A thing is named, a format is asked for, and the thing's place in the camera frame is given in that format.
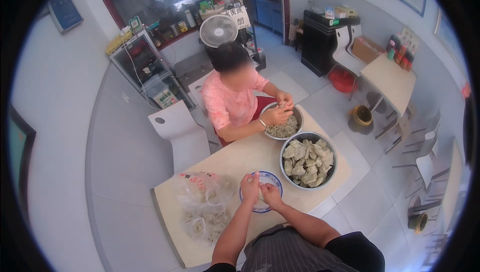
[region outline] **white cable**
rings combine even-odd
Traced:
[[[139,81],[140,84],[141,84],[142,91],[144,92],[145,97],[146,97],[145,99],[147,100],[148,105],[151,106],[152,108],[154,108],[155,111],[157,112],[159,109],[158,109],[157,107],[153,106],[153,105],[150,103],[150,101],[148,100],[147,91],[145,90],[145,86],[143,85],[143,82],[140,80],[140,77],[138,76],[137,68],[135,67],[135,63],[133,62],[133,59],[132,59],[132,57],[130,56],[130,53],[128,52],[128,50],[127,50],[127,46],[125,45],[125,40],[123,39],[123,35],[120,35],[120,36],[122,37],[121,40],[122,40],[122,42],[123,42],[123,49],[125,49],[125,52],[128,54],[128,57],[129,57],[130,60],[132,61],[131,64],[133,65],[133,69],[134,69],[134,71],[135,71],[135,75],[137,76],[138,81]]]

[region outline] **fan center cap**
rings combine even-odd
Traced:
[[[220,37],[223,35],[223,29],[222,28],[217,28],[215,29],[215,31],[213,32],[216,36]]]

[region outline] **blue certificate folder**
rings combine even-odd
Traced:
[[[83,22],[72,0],[48,0],[50,14],[61,33]]]

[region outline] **person in pink shirt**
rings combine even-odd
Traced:
[[[205,80],[201,93],[222,146],[287,121],[292,114],[292,95],[260,76],[240,44],[224,43],[207,53],[215,70]],[[254,96],[254,90],[274,98]],[[260,115],[275,101],[285,105]]]

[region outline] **black sleeve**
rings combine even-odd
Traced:
[[[325,249],[360,272],[384,272],[382,252],[360,231],[347,233],[327,243]]]
[[[214,264],[203,272],[237,272],[237,268],[226,262]]]

